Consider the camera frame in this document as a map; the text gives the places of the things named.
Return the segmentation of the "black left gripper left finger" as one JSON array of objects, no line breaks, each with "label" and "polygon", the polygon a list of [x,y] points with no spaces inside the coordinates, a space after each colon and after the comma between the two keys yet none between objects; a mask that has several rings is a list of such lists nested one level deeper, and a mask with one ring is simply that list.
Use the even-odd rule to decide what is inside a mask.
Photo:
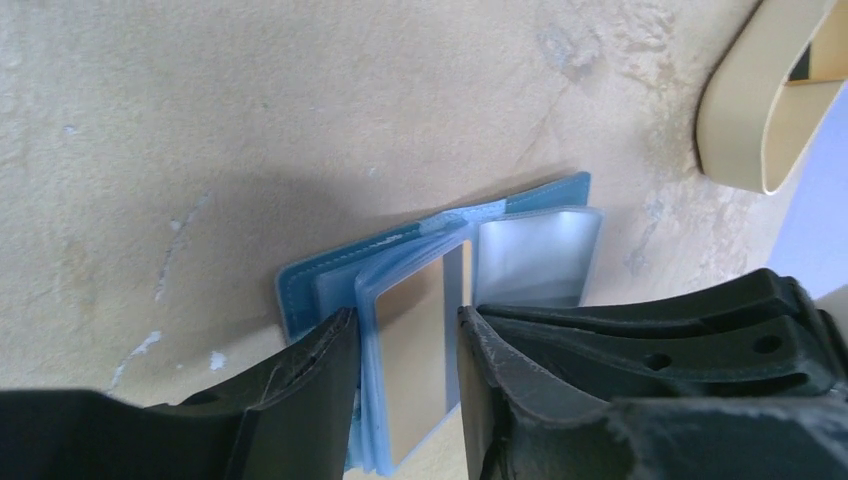
[{"label": "black left gripper left finger", "polygon": [[176,405],[91,390],[1,395],[5,479],[339,479],[359,381],[342,308],[296,343]]}]

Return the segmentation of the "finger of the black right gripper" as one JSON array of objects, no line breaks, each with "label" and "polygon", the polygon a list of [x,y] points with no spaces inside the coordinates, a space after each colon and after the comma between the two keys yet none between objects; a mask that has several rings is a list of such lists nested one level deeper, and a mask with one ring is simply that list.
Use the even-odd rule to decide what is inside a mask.
[{"label": "finger of the black right gripper", "polygon": [[820,310],[769,269],[664,300],[553,308],[488,304],[508,344],[603,400],[815,397],[842,383]]}]

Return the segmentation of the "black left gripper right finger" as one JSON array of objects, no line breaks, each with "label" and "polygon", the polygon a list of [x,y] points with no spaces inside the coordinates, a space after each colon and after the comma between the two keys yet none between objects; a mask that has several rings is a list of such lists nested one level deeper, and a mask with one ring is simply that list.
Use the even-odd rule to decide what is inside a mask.
[{"label": "black left gripper right finger", "polygon": [[815,397],[603,400],[459,313],[462,424],[473,479],[843,479],[842,379]]}]

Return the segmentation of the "gold credit card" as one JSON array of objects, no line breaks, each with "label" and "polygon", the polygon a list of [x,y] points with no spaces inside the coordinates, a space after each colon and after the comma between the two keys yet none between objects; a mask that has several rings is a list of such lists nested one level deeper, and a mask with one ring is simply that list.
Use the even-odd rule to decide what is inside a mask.
[{"label": "gold credit card", "polygon": [[458,403],[457,309],[470,295],[471,242],[427,259],[377,295],[386,447],[379,472],[393,474]]}]

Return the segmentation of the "blue card holder wallet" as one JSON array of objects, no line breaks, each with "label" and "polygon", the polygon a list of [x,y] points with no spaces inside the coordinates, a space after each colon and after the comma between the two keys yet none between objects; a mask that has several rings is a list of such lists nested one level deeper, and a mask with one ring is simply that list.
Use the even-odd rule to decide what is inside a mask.
[{"label": "blue card holder wallet", "polygon": [[603,222],[579,172],[446,210],[284,267],[275,288],[297,341],[342,308],[361,367],[344,467],[389,476],[460,402],[463,306],[575,307]]}]

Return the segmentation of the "beige oval card tray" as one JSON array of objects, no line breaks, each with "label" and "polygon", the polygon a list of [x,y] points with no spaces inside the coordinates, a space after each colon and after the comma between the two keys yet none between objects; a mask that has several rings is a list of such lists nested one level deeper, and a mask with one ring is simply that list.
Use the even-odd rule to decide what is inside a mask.
[{"label": "beige oval card tray", "polygon": [[775,194],[846,85],[846,2],[760,2],[703,91],[695,125],[703,172]]}]

